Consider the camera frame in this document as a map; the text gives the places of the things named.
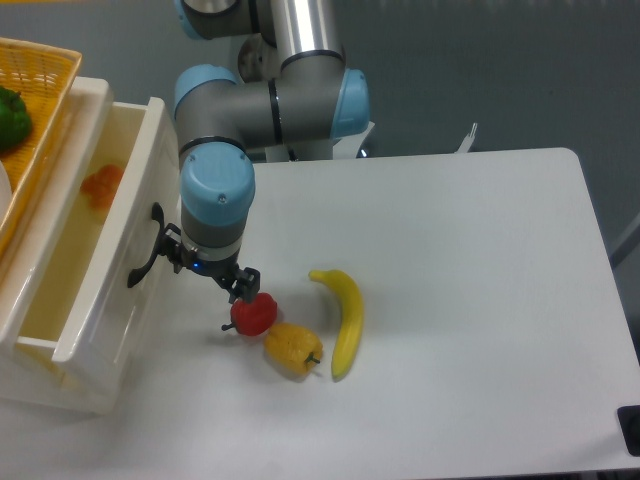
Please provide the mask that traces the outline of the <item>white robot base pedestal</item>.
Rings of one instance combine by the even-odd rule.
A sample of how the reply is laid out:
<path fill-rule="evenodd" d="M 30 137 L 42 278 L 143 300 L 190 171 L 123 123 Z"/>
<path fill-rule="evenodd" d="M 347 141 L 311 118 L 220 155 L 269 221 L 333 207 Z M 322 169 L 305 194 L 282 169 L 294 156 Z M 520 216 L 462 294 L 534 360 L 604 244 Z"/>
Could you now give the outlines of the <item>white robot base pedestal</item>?
<path fill-rule="evenodd" d="M 238 53 L 237 69 L 239 76 L 244 83 L 278 77 L 278 60 L 277 50 L 269 45 L 260 34 L 250 35 L 244 41 Z M 255 162 L 274 163 L 366 156 L 366 148 L 362 144 L 374 129 L 374 126 L 375 123 L 369 121 L 363 132 L 343 139 L 318 140 L 252 150 L 250 151 L 250 157 Z"/>

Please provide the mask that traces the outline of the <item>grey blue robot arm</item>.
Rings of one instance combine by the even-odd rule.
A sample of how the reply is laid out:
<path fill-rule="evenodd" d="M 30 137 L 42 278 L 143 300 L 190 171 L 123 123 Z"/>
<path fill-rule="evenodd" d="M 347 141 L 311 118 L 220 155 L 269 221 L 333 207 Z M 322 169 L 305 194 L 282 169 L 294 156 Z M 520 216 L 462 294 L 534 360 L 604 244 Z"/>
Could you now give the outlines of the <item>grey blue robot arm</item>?
<path fill-rule="evenodd" d="M 193 38 L 254 34 L 274 51 L 255 80 L 203 64 L 175 86 L 181 227 L 169 260 L 213 279 L 232 300 L 251 302 L 260 274 L 238 264 L 256 191 L 249 152 L 365 131 L 367 82 L 346 65 L 329 1 L 179 1 L 175 8 Z"/>

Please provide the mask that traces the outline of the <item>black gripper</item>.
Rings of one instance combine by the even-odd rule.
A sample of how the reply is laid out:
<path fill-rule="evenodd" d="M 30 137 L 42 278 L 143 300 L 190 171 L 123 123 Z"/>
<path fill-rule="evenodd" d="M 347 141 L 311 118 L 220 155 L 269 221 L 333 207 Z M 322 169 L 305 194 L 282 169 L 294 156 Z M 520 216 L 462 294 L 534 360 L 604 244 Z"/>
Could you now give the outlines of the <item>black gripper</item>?
<path fill-rule="evenodd" d="M 181 242 L 181 230 L 168 223 L 159 234 L 159 255 L 172 265 L 173 272 L 182 270 L 211 278 L 229 293 L 228 302 L 234 304 L 242 300 L 251 304 L 260 292 L 261 273 L 259 270 L 238 266 L 241 240 L 220 248 L 197 248 Z"/>

